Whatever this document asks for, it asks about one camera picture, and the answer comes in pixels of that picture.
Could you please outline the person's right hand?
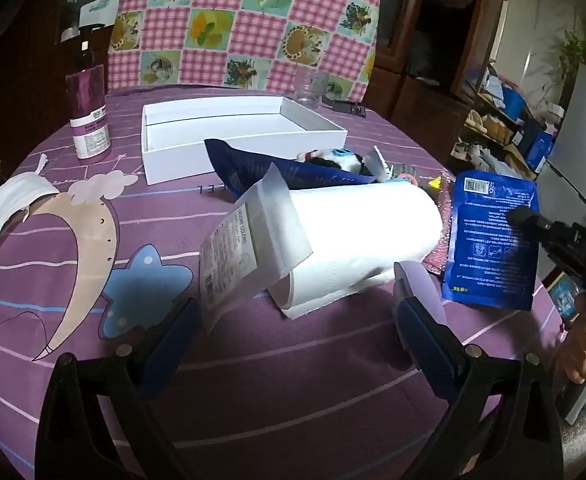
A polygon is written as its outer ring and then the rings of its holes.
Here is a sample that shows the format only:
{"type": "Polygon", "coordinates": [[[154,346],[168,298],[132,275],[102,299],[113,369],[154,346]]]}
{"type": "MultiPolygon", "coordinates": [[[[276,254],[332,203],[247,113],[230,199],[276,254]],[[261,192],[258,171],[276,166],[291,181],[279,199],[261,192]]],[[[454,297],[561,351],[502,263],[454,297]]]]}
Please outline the person's right hand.
{"type": "Polygon", "coordinates": [[[574,384],[586,381],[586,292],[576,297],[577,318],[558,350],[558,368],[574,384]]]}

